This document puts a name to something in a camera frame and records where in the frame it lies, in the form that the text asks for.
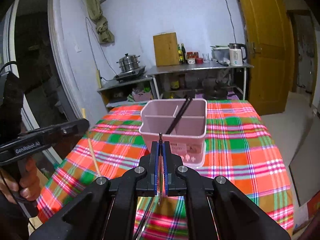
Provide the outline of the person left hand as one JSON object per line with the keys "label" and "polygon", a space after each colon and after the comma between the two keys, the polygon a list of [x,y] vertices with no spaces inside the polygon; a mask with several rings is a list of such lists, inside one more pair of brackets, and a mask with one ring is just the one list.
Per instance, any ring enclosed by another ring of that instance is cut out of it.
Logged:
{"label": "person left hand", "polygon": [[40,179],[37,176],[37,167],[34,159],[29,157],[25,165],[26,174],[17,183],[14,178],[1,168],[1,173],[6,184],[12,192],[18,192],[22,187],[20,195],[28,201],[36,200],[41,192]]}

